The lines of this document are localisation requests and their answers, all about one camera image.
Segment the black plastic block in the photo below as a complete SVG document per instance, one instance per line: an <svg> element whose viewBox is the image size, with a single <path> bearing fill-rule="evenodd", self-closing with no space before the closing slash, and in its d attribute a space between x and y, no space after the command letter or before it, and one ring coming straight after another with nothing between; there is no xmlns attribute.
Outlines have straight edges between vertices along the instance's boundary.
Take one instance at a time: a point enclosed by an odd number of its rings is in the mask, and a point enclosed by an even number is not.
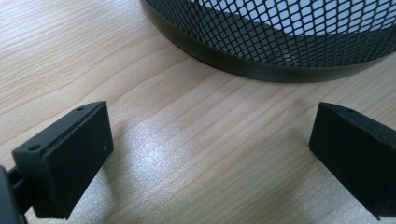
<svg viewBox="0 0 396 224"><path fill-rule="evenodd" d="M339 105L320 103L309 147L376 218L396 217L396 132Z"/></svg>
<svg viewBox="0 0 396 224"><path fill-rule="evenodd" d="M98 102L71 111L12 154L35 186L37 217L69 218L112 151L106 102Z"/></svg>

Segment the metal mesh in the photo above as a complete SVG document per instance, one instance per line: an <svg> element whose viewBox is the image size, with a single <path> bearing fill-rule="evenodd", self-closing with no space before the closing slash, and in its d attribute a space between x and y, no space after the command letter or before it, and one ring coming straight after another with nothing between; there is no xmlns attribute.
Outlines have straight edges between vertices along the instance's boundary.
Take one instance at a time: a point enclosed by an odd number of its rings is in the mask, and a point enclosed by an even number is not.
<svg viewBox="0 0 396 224"><path fill-rule="evenodd" d="M213 49L256 63L335 67L396 51L396 0L146 0Z"/></svg>

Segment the screw hole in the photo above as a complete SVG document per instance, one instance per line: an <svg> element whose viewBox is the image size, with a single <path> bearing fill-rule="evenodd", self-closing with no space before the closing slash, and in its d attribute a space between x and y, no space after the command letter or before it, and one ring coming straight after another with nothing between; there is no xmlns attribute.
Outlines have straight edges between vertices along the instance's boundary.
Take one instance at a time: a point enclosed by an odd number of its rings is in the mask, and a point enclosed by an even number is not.
<svg viewBox="0 0 396 224"><path fill-rule="evenodd" d="M40 145L34 145L34 146L32 146L32 147L29 147L27 150L29 150L29 151L36 151L36 150L38 150L39 148L41 148Z"/></svg>

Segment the black clamp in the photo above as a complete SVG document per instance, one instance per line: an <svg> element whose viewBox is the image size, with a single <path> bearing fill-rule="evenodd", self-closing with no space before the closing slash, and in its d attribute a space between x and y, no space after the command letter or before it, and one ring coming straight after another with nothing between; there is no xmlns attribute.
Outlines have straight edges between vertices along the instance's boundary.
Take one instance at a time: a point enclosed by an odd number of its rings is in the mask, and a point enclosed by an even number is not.
<svg viewBox="0 0 396 224"><path fill-rule="evenodd" d="M0 166L0 223L69 218L113 151L106 102L81 106L12 151L16 167Z"/></svg>

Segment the wooden table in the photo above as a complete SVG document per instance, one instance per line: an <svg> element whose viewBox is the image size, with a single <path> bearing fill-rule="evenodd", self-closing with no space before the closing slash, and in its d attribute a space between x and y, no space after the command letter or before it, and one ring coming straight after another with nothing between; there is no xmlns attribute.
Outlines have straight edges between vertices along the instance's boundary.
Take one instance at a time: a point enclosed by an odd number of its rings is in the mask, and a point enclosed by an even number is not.
<svg viewBox="0 0 396 224"><path fill-rule="evenodd" d="M0 163L106 100L114 153L69 220L30 210L30 223L376 223L307 143L320 101L396 129L395 60L325 83L265 83L195 60L138 0L0 1Z"/></svg>

